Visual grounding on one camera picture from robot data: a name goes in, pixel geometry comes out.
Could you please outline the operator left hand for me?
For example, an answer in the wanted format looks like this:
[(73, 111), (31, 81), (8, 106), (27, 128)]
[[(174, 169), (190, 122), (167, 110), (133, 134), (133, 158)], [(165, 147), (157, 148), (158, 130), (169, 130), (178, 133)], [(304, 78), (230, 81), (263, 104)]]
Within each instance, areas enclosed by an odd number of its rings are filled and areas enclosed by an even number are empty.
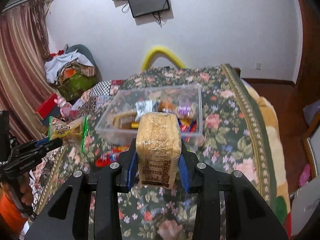
[[(24, 173), (22, 179), (20, 180), (20, 192), (22, 193), (21, 201), (27, 206), (31, 206), (34, 200), (32, 189), (29, 184), (29, 173)], [(12, 193), (10, 192), (9, 184), (6, 181), (3, 181), (1, 182), (1, 188), (8, 200), (10, 200), (13, 203)]]

